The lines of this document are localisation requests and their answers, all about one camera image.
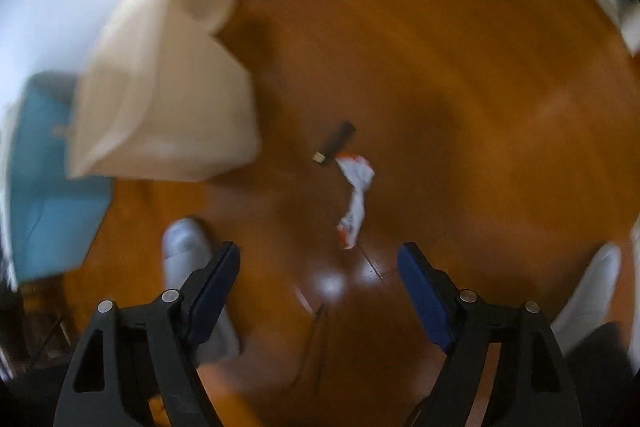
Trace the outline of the orange white wrapper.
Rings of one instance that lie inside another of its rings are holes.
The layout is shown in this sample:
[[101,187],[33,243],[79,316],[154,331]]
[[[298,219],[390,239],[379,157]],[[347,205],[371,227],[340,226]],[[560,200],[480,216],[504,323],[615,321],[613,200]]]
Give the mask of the orange white wrapper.
[[364,194],[369,190],[375,172],[370,162],[359,155],[341,153],[335,157],[335,161],[347,183],[352,187],[348,209],[336,227],[340,246],[347,251],[357,244],[359,232],[366,217]]

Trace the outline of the beige plastic trash bin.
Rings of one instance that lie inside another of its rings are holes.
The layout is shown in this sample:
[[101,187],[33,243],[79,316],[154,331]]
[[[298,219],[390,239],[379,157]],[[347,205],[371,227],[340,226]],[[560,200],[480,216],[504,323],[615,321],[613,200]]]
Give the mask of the beige plastic trash bin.
[[250,73],[214,35],[236,0],[120,0],[74,98],[66,174],[205,181],[260,151]]

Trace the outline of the right white slipper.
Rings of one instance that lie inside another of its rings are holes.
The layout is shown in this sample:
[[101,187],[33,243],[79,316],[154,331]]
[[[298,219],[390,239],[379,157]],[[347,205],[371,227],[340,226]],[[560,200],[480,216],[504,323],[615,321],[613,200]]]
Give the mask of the right white slipper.
[[591,259],[570,299],[551,324],[562,355],[568,355],[605,323],[620,275],[620,248],[602,246]]

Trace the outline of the white slipper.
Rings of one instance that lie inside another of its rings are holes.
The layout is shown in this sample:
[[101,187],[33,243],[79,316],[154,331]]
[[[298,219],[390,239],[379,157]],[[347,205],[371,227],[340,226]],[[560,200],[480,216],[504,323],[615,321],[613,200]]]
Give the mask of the white slipper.
[[591,259],[570,299],[551,324],[562,355],[568,355],[605,323],[620,275],[620,248],[602,246]]
[[239,258],[227,243],[216,244],[198,220],[172,222],[162,240],[165,287],[183,297],[181,332],[194,365],[237,358],[241,343],[226,310]]

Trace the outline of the left white slipper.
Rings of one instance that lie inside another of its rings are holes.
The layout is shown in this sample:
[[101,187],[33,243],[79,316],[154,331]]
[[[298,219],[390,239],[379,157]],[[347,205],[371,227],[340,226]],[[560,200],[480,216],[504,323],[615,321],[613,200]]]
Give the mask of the left white slipper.
[[183,297],[181,332],[194,365],[237,358],[241,343],[226,310],[239,258],[227,243],[216,244],[198,220],[172,222],[162,240],[165,287]]

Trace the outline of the teal storage box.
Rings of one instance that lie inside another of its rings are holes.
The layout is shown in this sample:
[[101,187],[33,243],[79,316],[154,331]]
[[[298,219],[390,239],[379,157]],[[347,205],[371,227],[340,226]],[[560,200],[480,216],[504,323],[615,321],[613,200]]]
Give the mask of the teal storage box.
[[111,204],[110,178],[66,178],[75,87],[73,75],[40,72],[26,81],[6,113],[1,250],[12,288],[80,267]]

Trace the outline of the small black lighter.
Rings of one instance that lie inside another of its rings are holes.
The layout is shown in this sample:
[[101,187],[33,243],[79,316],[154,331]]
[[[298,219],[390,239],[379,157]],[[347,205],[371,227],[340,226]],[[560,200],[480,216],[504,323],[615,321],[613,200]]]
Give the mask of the small black lighter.
[[333,159],[343,150],[356,132],[354,124],[348,120],[342,121],[323,141],[321,146],[314,152],[312,161],[317,165],[324,165]]

